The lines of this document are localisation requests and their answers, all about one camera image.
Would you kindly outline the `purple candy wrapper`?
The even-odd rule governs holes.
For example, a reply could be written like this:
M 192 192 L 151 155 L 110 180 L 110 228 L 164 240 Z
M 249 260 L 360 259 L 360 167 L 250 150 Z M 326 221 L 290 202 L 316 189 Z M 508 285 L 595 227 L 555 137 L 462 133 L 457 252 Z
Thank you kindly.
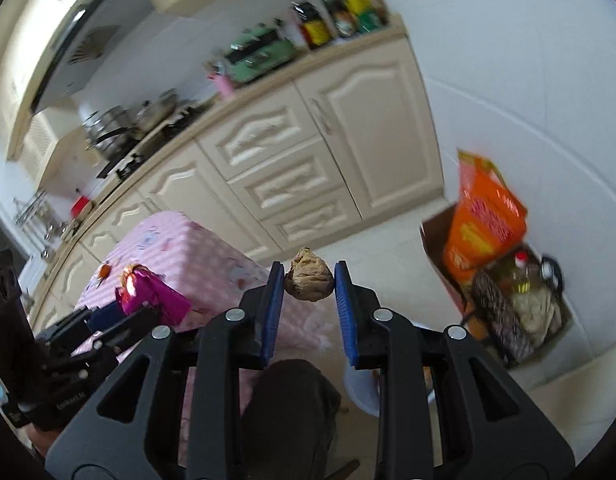
M 150 308 L 158 314 L 159 324 L 170 327 L 178 326 L 192 310 L 189 300 L 140 263 L 124 267 L 115 298 L 125 316 Z

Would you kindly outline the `brown paper ball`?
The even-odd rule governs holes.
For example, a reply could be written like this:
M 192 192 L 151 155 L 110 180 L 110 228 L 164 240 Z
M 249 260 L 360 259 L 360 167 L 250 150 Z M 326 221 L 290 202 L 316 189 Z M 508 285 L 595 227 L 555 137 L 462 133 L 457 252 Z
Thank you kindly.
M 301 301 L 323 300 L 333 292 L 334 286 L 329 266 L 308 247 L 297 252 L 284 278 L 285 292 Z

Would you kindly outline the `lower kitchen cabinets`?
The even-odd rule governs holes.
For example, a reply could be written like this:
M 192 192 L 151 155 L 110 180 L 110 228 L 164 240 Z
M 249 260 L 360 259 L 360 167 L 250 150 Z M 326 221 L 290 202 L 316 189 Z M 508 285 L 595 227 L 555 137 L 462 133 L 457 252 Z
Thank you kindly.
M 443 177 L 404 25 L 303 56 L 195 118 L 117 184 L 62 246 L 28 318 L 73 307 L 154 212 L 180 211 L 248 258 L 288 258 L 435 200 Z

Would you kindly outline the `person's dark trouser leg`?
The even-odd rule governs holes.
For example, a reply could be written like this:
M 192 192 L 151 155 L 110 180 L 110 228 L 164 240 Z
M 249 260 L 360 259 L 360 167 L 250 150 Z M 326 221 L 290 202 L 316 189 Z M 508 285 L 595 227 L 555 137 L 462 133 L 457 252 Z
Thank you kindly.
M 323 479 L 341 394 L 306 360 L 270 365 L 239 422 L 246 479 Z

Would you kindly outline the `dark patterned tote bag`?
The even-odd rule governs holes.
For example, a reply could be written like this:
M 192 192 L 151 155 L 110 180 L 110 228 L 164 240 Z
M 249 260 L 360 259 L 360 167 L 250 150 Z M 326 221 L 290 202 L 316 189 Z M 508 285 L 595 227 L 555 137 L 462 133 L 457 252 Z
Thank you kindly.
M 504 365 L 512 368 L 530 358 L 536 348 L 509 300 L 488 273 L 475 274 L 470 293 L 477 315 L 488 326 L 489 337 Z

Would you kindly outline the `cardboard box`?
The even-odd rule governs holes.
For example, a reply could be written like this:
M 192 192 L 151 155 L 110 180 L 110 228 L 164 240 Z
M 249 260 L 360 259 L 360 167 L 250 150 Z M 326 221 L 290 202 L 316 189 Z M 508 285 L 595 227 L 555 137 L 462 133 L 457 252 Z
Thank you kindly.
M 422 223 L 421 237 L 461 326 L 506 368 L 545 356 L 573 323 L 558 261 L 521 243 L 470 266 L 450 252 L 454 217 L 455 206 L 445 207 Z

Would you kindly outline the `pink checkered tablecloth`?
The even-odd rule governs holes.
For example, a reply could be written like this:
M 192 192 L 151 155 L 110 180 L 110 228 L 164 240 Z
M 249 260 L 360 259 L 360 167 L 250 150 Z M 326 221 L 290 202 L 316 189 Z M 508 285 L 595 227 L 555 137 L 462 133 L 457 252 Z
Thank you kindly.
M 93 275 L 81 292 L 79 307 L 104 307 L 115 299 L 122 271 L 142 264 L 180 292 L 192 310 L 175 329 L 193 330 L 217 314 L 235 308 L 245 290 L 263 285 L 269 270 L 179 211 L 162 211 L 140 222 L 110 252 L 100 258 L 112 266 L 110 276 Z M 274 357 L 278 360 L 302 352 L 332 347 L 334 325 L 326 309 L 334 301 L 299 301 L 285 295 Z

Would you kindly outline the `cooking oil bottle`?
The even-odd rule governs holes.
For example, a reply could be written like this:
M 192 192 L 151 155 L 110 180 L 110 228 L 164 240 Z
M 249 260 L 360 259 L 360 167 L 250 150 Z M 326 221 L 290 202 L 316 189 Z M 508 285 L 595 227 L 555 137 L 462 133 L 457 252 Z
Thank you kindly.
M 543 256 L 536 262 L 525 250 L 515 252 L 514 264 L 509 302 L 522 328 L 539 347 L 562 327 L 562 271 L 554 259 Z

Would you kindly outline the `orange rice bag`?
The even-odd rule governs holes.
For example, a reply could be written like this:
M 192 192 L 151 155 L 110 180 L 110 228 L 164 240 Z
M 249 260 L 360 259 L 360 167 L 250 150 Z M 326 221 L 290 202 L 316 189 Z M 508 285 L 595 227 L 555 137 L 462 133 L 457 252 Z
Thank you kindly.
M 442 262 L 462 287 L 517 247 L 527 232 L 528 210 L 508 188 L 491 159 L 458 151 L 460 193 Z

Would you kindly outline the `black gas stove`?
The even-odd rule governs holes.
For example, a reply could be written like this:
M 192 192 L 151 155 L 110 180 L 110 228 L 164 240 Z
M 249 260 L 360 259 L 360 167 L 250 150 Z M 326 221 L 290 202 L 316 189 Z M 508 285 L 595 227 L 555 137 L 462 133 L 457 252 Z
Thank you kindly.
M 148 133 L 125 157 L 122 157 L 119 162 L 109 162 L 96 177 L 103 180 L 108 176 L 116 176 L 122 181 L 127 180 L 148 159 L 212 107 L 212 100 L 206 102 L 185 102 L 154 130 Z

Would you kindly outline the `left upper cabinet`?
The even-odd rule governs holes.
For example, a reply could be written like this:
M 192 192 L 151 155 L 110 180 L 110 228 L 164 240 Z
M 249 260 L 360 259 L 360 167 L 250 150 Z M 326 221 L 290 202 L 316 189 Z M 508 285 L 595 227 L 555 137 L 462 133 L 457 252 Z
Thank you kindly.
M 84 147 L 86 132 L 71 106 L 49 106 L 35 114 L 15 160 L 35 190 L 43 188 L 62 169 L 70 154 Z

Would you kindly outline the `steel stock pot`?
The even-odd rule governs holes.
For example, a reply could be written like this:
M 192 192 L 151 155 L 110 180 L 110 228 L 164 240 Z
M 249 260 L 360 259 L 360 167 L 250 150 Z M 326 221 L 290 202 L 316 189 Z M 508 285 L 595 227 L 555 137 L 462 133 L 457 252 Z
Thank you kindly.
M 82 124 L 87 135 L 89 150 L 97 151 L 110 162 L 124 157 L 139 140 L 128 110 L 114 106 L 106 112 L 94 112 Z

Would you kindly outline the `steel wok pan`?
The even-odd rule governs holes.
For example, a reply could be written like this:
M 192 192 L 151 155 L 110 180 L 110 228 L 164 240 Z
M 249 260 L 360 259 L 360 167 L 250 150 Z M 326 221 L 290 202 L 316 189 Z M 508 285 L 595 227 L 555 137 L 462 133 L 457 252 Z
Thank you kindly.
M 150 133 L 175 111 L 178 101 L 175 89 L 163 92 L 155 101 L 145 101 L 134 114 L 134 127 L 142 133 Z

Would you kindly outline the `pink utensil holder cup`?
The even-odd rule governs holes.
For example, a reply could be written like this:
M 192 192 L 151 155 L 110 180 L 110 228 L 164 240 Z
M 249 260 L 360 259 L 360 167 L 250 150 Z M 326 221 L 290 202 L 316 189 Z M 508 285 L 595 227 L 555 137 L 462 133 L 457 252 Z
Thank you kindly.
M 231 101 L 235 96 L 235 88 L 233 82 L 226 73 L 212 72 L 207 78 L 216 87 L 216 90 L 222 101 Z

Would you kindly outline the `range hood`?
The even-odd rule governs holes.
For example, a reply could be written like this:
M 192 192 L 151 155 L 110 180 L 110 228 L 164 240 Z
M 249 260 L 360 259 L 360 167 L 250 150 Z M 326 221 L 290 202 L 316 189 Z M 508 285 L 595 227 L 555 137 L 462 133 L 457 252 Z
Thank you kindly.
M 53 58 L 31 114 L 82 90 L 116 44 L 152 11 L 150 0 L 91 0 L 78 6 L 51 46 Z

